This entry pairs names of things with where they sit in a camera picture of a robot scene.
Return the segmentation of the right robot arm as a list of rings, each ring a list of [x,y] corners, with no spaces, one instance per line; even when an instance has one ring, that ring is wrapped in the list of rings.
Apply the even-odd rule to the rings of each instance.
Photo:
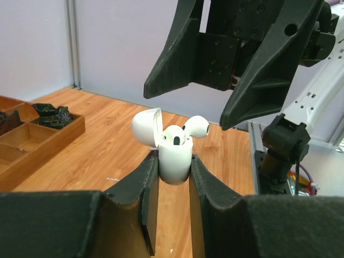
[[[197,83],[232,94],[227,130],[274,114],[255,150],[255,192],[287,194],[314,126],[343,88],[343,1],[179,1],[165,46],[144,84],[153,98]]]

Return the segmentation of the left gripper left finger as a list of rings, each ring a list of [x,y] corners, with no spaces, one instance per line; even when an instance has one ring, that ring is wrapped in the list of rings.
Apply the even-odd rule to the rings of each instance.
[[[151,257],[158,152],[105,191],[1,193],[1,257]]]

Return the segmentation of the white earbud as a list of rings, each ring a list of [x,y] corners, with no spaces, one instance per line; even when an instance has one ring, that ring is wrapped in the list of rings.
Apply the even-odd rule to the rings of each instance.
[[[184,130],[178,125],[170,125],[163,131],[163,138],[172,145],[182,145],[185,143]]]
[[[187,137],[201,139],[209,135],[210,124],[202,116],[193,116],[185,122],[182,129]]]

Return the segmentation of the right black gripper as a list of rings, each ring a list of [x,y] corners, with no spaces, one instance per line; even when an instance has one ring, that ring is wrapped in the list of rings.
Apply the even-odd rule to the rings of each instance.
[[[325,59],[325,1],[211,1],[206,31],[199,33],[203,4],[177,2],[144,83],[146,99],[186,87],[191,76],[213,89],[235,88],[220,118],[227,130],[281,111],[297,67]]]

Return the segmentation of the white earbud case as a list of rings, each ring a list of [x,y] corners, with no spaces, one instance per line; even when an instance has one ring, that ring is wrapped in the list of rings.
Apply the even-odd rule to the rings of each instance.
[[[160,178],[172,185],[184,183],[189,177],[193,140],[185,136],[185,143],[172,145],[163,138],[163,119],[160,108],[137,113],[132,119],[132,133],[143,145],[158,149]]]

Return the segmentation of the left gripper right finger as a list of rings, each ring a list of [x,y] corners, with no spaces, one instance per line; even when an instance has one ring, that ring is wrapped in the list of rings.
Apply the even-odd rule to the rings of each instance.
[[[189,178],[194,257],[343,257],[343,198],[242,196],[194,155]]]

